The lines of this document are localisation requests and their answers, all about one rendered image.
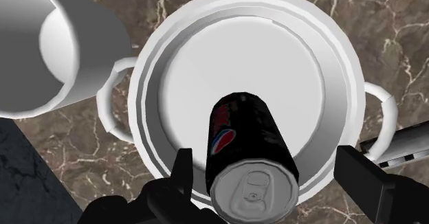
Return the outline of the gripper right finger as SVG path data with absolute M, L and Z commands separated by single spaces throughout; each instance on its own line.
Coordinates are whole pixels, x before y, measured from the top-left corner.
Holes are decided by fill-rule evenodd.
M 352 146 L 337 147 L 334 179 L 374 224 L 429 224 L 429 187 L 384 172 Z

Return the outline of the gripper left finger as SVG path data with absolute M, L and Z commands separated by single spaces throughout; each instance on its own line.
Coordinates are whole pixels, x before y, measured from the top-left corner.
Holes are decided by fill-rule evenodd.
M 181 148 L 170 177 L 146 183 L 131 202 L 119 195 L 92 201 L 77 224 L 226 224 L 212 210 L 190 201 L 192 187 L 192 150 Z

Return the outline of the grey flat oblong device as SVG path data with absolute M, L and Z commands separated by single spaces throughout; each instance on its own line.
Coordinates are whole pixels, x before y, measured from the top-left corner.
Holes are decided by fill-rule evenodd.
M 374 161 L 387 170 L 429 158 L 429 120 L 395 132 L 389 148 Z

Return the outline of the black soda can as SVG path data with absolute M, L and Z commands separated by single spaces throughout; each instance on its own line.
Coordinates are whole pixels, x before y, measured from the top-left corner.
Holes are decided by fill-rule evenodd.
M 274 224 L 296 206 L 299 171 L 266 103 L 247 92 L 210 114 L 206 190 L 231 224 Z

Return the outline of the white cup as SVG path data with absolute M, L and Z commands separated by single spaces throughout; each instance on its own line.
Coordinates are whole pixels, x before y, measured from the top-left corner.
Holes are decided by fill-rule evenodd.
M 0 117 L 93 97 L 130 53 L 121 20 L 92 0 L 0 0 Z

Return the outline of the white two-handled pot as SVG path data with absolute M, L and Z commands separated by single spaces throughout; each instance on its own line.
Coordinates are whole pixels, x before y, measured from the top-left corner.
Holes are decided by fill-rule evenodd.
M 155 178 L 191 148 L 192 202 L 211 206 L 205 167 L 209 117 L 232 92 L 261 98 L 299 171 L 299 201 L 333 180 L 336 148 L 355 146 L 366 94 L 383 122 L 367 152 L 375 161 L 395 133 L 397 105 L 366 82 L 340 26 L 306 0 L 192 0 L 168 16 L 137 58 L 118 61 L 96 101 L 104 129 L 135 145 Z

